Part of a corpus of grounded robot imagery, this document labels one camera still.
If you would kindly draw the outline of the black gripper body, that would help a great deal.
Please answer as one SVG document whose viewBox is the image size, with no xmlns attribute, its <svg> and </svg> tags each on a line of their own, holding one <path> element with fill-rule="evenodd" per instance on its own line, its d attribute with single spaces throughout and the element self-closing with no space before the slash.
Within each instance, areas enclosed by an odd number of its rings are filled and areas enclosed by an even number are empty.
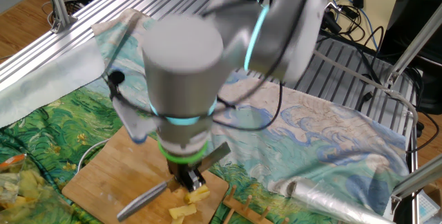
<svg viewBox="0 0 442 224">
<path fill-rule="evenodd" d="M 167 160 L 169 172 L 175 176 L 181 185 L 204 184 L 204 177 L 199 170 L 201 164 L 201 161 L 181 164 Z"/>
</svg>

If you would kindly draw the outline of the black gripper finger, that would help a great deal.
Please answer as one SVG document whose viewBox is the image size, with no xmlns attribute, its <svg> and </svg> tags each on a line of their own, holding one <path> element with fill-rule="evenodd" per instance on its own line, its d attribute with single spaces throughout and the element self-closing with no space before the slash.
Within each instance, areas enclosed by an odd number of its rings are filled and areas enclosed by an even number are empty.
<svg viewBox="0 0 442 224">
<path fill-rule="evenodd" d="M 181 173 L 182 185 L 188 192 L 194 192 L 206 184 L 205 179 L 198 169 L 188 169 Z"/>
<path fill-rule="evenodd" d="M 170 179 L 170 181 L 168 182 L 168 186 L 169 187 L 181 187 L 181 182 L 180 182 L 180 172 L 181 172 L 181 164 L 172 162 L 172 161 L 168 161 L 167 162 L 168 168 L 169 168 L 169 172 L 172 175 L 172 179 Z"/>
</svg>

